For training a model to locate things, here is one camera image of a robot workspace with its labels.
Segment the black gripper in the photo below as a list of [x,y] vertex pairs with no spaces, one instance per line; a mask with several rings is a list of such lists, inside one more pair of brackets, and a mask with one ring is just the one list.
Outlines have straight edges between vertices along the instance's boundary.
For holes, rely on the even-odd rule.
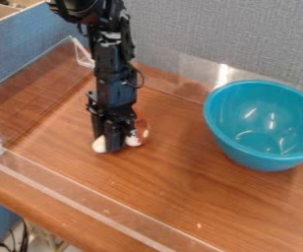
[[98,43],[93,49],[97,89],[87,93],[94,139],[105,135],[106,148],[114,153],[123,146],[122,127],[132,128],[137,118],[137,69],[122,55],[121,44]]

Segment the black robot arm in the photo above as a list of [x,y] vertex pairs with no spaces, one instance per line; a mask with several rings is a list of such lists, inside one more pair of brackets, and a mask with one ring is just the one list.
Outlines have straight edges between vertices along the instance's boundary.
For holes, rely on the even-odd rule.
[[137,73],[130,64],[134,44],[122,0],[46,0],[51,12],[79,28],[86,26],[97,89],[87,93],[87,110],[97,153],[122,149],[136,133]]

